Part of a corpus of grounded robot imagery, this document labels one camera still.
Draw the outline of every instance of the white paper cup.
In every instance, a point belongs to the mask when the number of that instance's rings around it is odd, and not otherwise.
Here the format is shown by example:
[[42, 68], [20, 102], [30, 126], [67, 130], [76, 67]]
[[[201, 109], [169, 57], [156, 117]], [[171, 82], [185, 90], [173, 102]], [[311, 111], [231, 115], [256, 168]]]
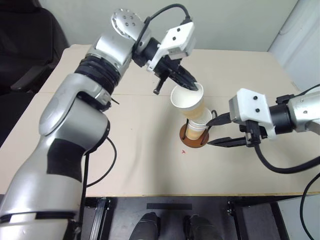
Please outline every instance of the white paper cup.
[[186, 137], [190, 140], [197, 140], [207, 129], [207, 122], [212, 119], [212, 113], [208, 108], [204, 108], [200, 117], [190, 120], [186, 129]]
[[197, 91], [188, 90], [182, 86], [175, 86], [171, 92], [171, 102], [187, 119], [199, 118], [205, 108], [204, 87], [195, 82]]

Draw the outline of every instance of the black shoe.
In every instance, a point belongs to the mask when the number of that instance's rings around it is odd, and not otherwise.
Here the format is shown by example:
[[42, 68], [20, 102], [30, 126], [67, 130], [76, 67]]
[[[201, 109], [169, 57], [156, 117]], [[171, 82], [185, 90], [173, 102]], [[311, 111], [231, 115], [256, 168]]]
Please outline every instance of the black shoe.
[[129, 240], [157, 240], [160, 235], [161, 220], [154, 212], [143, 215], [129, 238]]
[[186, 240], [223, 240], [216, 227], [198, 215], [184, 217], [183, 232]]

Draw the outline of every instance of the beige table surface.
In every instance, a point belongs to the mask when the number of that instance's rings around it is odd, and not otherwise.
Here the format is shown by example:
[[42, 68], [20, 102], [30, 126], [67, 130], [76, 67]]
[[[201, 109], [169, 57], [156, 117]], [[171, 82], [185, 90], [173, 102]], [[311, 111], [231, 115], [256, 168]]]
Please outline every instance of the beige table surface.
[[[0, 194], [36, 147], [39, 118], [53, 92], [87, 49], [74, 45], [65, 50], [59, 66], [0, 148]], [[220, 114], [229, 111], [228, 100], [241, 87], [266, 94], [269, 104], [274, 104], [276, 96], [297, 93], [266, 52], [195, 50], [182, 65], [204, 85], [206, 106]], [[156, 96], [152, 94], [156, 80], [132, 64], [116, 88], [114, 98], [120, 105], [114, 104], [105, 114], [111, 122], [109, 137], [118, 151], [117, 162], [103, 181], [87, 189], [87, 196], [291, 195], [303, 192], [319, 172], [320, 167], [290, 175], [274, 173], [245, 146], [185, 146], [178, 135], [185, 119], [169, 98], [174, 84], [168, 80]], [[217, 126], [211, 129], [210, 139], [242, 137], [238, 129], [235, 123]], [[318, 156], [319, 144], [314, 133], [294, 132], [279, 135], [275, 141], [264, 140], [261, 150], [272, 164], [285, 168]], [[108, 141], [90, 155], [89, 183], [109, 168], [113, 156]], [[320, 182], [310, 191], [319, 192]]]

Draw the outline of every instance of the black office chair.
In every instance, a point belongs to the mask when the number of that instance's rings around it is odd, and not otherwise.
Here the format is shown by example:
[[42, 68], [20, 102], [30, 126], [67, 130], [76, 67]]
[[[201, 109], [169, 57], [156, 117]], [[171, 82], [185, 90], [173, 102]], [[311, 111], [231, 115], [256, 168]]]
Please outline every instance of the black office chair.
[[32, 0], [0, 0], [0, 90], [32, 90], [46, 81], [67, 48], [54, 16]]
[[34, 93], [30, 92], [12, 92], [0, 96], [0, 147], [28, 107], [34, 95]]

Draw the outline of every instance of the black cable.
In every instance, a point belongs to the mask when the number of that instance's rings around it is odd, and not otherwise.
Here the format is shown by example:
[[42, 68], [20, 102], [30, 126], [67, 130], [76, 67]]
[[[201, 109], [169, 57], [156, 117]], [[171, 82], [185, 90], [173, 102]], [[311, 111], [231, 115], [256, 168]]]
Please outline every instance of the black cable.
[[271, 165], [267, 161], [267, 159], [263, 156], [261, 149], [260, 149], [260, 146], [258, 144], [254, 146], [254, 150], [264, 166], [266, 166], [269, 170], [276, 172], [276, 173], [279, 173], [279, 174], [295, 174], [295, 173], [299, 173], [299, 172], [311, 169], [311, 168], [320, 164], [320, 156], [317, 156], [316, 158], [314, 158], [310, 161], [307, 161], [307, 162], [305, 162], [301, 165], [298, 165], [298, 166], [293, 166], [293, 167], [289, 167], [289, 168], [279, 168], [279, 167], [275, 167], [275, 166]]
[[216, 119], [218, 117], [218, 113], [216, 110], [212, 110], [211, 114], [214, 114], [214, 118]]
[[116, 104], [120, 105], [120, 103], [116, 100], [114, 100], [113, 98], [111, 98], [111, 101], [115, 102]]
[[301, 220], [301, 224], [302, 224], [302, 227], [305, 231], [305, 233], [308, 235], [308, 237], [311, 239], [311, 240], [315, 240], [310, 232], [308, 231], [307, 227], [306, 227], [306, 224], [305, 224], [305, 220], [304, 220], [304, 203], [305, 203], [305, 198], [306, 198], [306, 195], [307, 195], [307, 192], [310, 188], [310, 186], [320, 177], [320, 173], [318, 173], [309, 183], [308, 185], [305, 187], [304, 189], [304, 192], [302, 194], [302, 198], [301, 198], [301, 203], [300, 203], [300, 220]]
[[320, 87], [320, 84], [317, 84], [317, 85], [315, 85], [315, 86], [313, 86], [313, 87], [310, 87], [309, 89], [307, 89], [307, 90], [301, 92], [300, 94], [298, 94], [296, 97], [305, 95], [307, 92], [309, 92], [310, 90], [315, 89], [315, 88], [317, 88], [317, 87]]
[[182, 4], [179, 4], [179, 3], [174, 3], [174, 4], [171, 4], [171, 5], [165, 6], [164, 8], [160, 9], [155, 14], [153, 14], [152, 16], [147, 16], [146, 19], [144, 20], [144, 26], [143, 26], [138, 38], [136, 39], [135, 44], [132, 47], [132, 53], [133, 54], [136, 52], [136, 49], [138, 48], [138, 45], [142, 45], [142, 42], [140, 43], [140, 41], [141, 41], [143, 35], [145, 34], [145, 31], [147, 30], [151, 20], [154, 19], [155, 17], [157, 17], [158, 15], [160, 15], [161, 13], [163, 13], [163, 12], [169, 10], [169, 9], [172, 9], [172, 8], [180, 8], [180, 9], [182, 9], [184, 11], [184, 13], [185, 13], [185, 18], [186, 19], [190, 19], [191, 18], [190, 15], [189, 15], [188, 10], [186, 9], [186, 7], [183, 6]]
[[173, 8], [180, 8], [184, 11], [184, 14], [185, 14], [185, 18], [187, 19], [190, 19], [190, 15], [189, 15], [189, 12], [188, 10], [186, 9], [185, 6], [183, 6], [182, 4], [179, 4], [179, 3], [174, 3], [174, 4], [171, 4], [171, 5], [168, 5], [168, 6], [165, 6], [164, 8], [160, 9], [159, 11], [157, 11], [155, 14], [153, 14], [150, 18], [151, 20], [154, 19], [155, 17], [157, 17], [158, 15], [162, 14], [163, 12], [169, 10], [169, 9], [173, 9]]
[[109, 167], [109, 169], [105, 172], [105, 174], [102, 175], [102, 177], [100, 177], [98, 180], [92, 182], [92, 183], [89, 183], [88, 185], [86, 185], [87, 188], [99, 183], [102, 179], [104, 179], [108, 173], [110, 173], [110, 171], [112, 170], [112, 168], [114, 167], [115, 163], [116, 163], [116, 159], [117, 159], [117, 149], [116, 149], [116, 146], [115, 144], [111, 141], [111, 139], [109, 137], [106, 137], [106, 139], [109, 141], [109, 143], [111, 144], [111, 146], [113, 147], [113, 150], [114, 150], [114, 158], [113, 158], [113, 162], [111, 164], [111, 166]]
[[[83, 219], [84, 219], [84, 212], [85, 212], [88, 169], [89, 169], [89, 153], [85, 155], [85, 160], [84, 160], [82, 195], [81, 195], [81, 204], [80, 204], [79, 219], [78, 219], [78, 223], [80, 227], [82, 226]], [[81, 240], [81, 233], [82, 232], [79, 232], [79, 234], [77, 235], [76, 237], [77, 240]]]

